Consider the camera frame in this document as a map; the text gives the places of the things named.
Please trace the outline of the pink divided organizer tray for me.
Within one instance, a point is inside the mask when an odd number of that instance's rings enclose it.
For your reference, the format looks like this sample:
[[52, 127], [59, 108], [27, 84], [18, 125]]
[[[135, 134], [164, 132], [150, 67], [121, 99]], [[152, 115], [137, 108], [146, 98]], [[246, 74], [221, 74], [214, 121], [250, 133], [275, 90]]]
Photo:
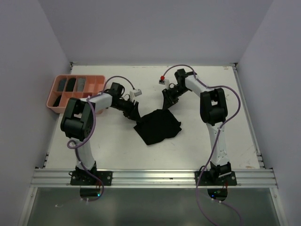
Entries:
[[[68, 82], [68, 79], [76, 78], [76, 83], [73, 92], [65, 92], [66, 85], [63, 92], [57, 91], [58, 83], [63, 78], [67, 79], [66, 84]], [[83, 92], [77, 91], [78, 78], [86, 78], [86, 83]], [[88, 96], [94, 96], [98, 92], [103, 90], [105, 82], [106, 82], [106, 78], [103, 75], [72, 75], [72, 74], [58, 75], [55, 78], [51, 91], [49, 93], [48, 100], [47, 100], [47, 107], [55, 113], [58, 114], [64, 113], [70, 98], [74, 97], [80, 99], [80, 98], [87, 98]], [[58, 107], [53, 107], [53, 103], [55, 102], [56, 98], [59, 95], [62, 96], [60, 104]]]

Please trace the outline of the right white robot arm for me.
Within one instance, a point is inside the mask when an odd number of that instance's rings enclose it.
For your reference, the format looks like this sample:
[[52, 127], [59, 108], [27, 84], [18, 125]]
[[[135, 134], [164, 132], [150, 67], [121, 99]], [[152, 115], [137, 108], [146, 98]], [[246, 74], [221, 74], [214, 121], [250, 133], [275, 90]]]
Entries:
[[162, 90], [163, 109], [168, 109], [179, 101], [179, 97], [187, 91], [192, 91], [200, 99], [200, 117], [207, 125], [211, 148], [210, 158], [210, 181], [220, 185], [226, 180], [226, 175], [231, 173], [230, 160], [226, 150], [224, 129], [222, 124], [226, 121], [228, 109], [225, 93], [222, 88], [210, 89], [201, 85], [193, 75], [179, 69], [175, 73], [177, 84], [172, 88], [166, 85]]

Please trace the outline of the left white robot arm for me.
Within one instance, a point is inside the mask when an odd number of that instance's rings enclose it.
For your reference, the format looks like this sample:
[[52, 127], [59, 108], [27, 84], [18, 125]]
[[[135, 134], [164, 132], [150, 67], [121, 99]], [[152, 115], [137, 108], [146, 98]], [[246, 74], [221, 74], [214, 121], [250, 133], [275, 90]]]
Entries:
[[69, 138], [67, 147], [75, 151], [76, 168], [83, 170], [81, 179], [87, 185], [94, 184], [98, 174], [96, 161], [93, 158], [90, 138], [96, 128], [96, 113], [107, 108], [120, 110], [123, 115], [133, 121], [141, 119], [135, 97], [140, 96], [142, 91], [133, 88], [129, 98], [124, 99], [124, 86], [112, 83], [109, 89], [86, 98], [70, 98], [61, 121], [61, 131]]

